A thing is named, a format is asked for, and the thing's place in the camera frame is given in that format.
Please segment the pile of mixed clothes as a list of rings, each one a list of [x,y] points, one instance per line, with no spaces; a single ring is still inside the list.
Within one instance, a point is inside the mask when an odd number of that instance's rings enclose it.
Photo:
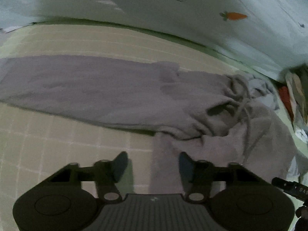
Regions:
[[[284,84],[272,85],[254,74],[244,77],[252,98],[273,110],[278,110],[278,100],[282,101],[296,137],[307,143],[307,64],[286,71]]]

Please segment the grey fleece sweatpants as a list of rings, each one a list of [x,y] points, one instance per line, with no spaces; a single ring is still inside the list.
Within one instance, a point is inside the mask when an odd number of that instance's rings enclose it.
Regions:
[[[149,191],[183,193],[178,156],[231,162],[271,182],[286,178],[296,153],[288,127],[249,94],[240,75],[181,71],[93,56],[1,60],[1,101],[103,127],[155,133]]]

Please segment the pale carrot print bedsheet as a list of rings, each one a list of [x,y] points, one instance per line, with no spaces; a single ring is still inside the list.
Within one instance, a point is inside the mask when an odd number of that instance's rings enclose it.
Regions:
[[[307,62],[307,0],[1,0],[1,28],[60,18],[159,31],[280,80]]]

